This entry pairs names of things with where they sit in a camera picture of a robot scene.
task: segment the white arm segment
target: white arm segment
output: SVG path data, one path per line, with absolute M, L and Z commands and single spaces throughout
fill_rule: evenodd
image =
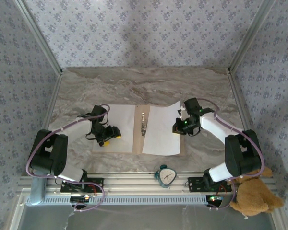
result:
M 70 144 L 74 140 L 77 140 L 78 138 L 82 137 L 83 135 L 90 133 L 91 129 L 92 129 L 92 122 L 90 120 L 86 120 L 86 121 L 79 122 L 78 124 L 75 124 L 72 127 L 69 127 L 68 129 L 58 132 L 57 134 L 67 135 L 68 144 Z
M 218 123 L 214 118 L 214 113 L 207 113 L 200 117 L 201 122 L 201 128 L 209 131 L 213 135 L 215 135 L 220 141 L 225 143 L 225 137 L 228 135 L 236 135 L 237 132 L 232 131 L 231 129 L 226 128 L 225 126 Z M 230 174 L 228 171 L 225 162 L 213 167 L 209 170 L 209 174 L 211 176 L 211 179 L 214 182 L 223 181 L 225 179 L 233 177 L 233 175 Z

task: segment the clock face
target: clock face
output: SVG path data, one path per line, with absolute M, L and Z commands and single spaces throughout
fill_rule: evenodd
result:
M 172 169 L 162 169 L 160 172 L 160 180 L 163 184 L 169 185 L 175 179 L 176 173 Z

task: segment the floral wallpaper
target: floral wallpaper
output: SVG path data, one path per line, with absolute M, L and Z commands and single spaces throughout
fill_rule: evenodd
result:
M 26 0 L 62 68 L 232 60 L 261 0 Z
M 288 216 L 288 0 L 276 1 L 236 77 Z
M 56 78 L 14 2 L 0 0 L 0 229 Z

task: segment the alarm clock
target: alarm clock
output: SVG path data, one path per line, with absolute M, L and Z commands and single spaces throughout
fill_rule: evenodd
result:
M 168 188 L 171 183 L 175 180 L 177 173 L 175 170 L 168 168 L 167 165 L 163 164 L 160 169 L 154 174 L 155 179 L 159 181 L 161 187 Z

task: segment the black base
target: black base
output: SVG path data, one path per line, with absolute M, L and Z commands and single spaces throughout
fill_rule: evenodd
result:
M 101 187 L 104 186 L 104 178 L 86 178 L 85 182 L 93 182 L 99 184 Z M 95 186 L 96 192 L 101 193 L 101 189 Z M 77 185 L 77 184 L 70 184 L 66 182 L 62 182 L 61 185 L 61 193 L 94 193 L 94 188 L 89 184 L 84 185 Z
M 231 192 L 231 186 L 227 185 L 226 181 L 221 181 L 220 183 L 216 184 L 213 187 L 207 187 L 202 177 L 189 177 L 189 191 L 190 193 L 196 192 L 215 192 L 219 191 L 220 185 L 223 185 L 227 192 Z

